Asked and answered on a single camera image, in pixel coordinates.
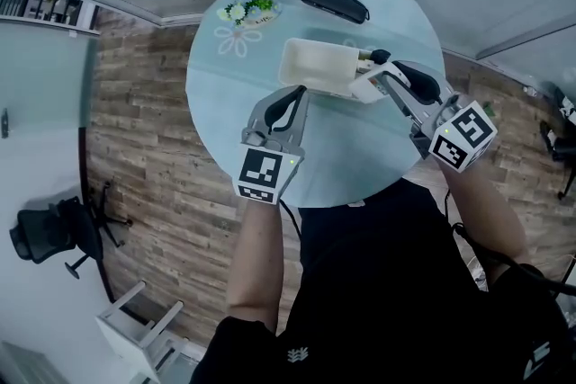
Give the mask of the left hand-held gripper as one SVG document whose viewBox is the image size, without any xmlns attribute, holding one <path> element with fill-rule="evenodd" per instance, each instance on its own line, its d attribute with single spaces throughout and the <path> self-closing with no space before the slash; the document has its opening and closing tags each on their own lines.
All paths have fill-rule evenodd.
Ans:
<svg viewBox="0 0 576 384">
<path fill-rule="evenodd" d="M 293 85 L 255 105 L 242 132 L 232 181 L 239 197 L 278 203 L 305 156 L 301 142 L 310 96 L 306 86 Z"/>
</svg>

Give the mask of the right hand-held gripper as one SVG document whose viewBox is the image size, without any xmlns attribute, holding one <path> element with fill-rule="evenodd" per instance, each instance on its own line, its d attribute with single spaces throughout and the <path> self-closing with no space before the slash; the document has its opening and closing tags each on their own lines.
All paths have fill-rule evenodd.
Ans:
<svg viewBox="0 0 576 384">
<path fill-rule="evenodd" d="M 446 77 L 434 68 L 408 60 L 394 60 L 393 65 L 409 85 L 390 70 L 382 72 L 382 85 L 407 117 L 423 121 L 410 133 L 420 155 L 463 172 L 496 138 L 498 130 L 490 117 L 468 96 L 453 94 Z M 433 112 L 435 103 L 442 104 Z"/>
</svg>

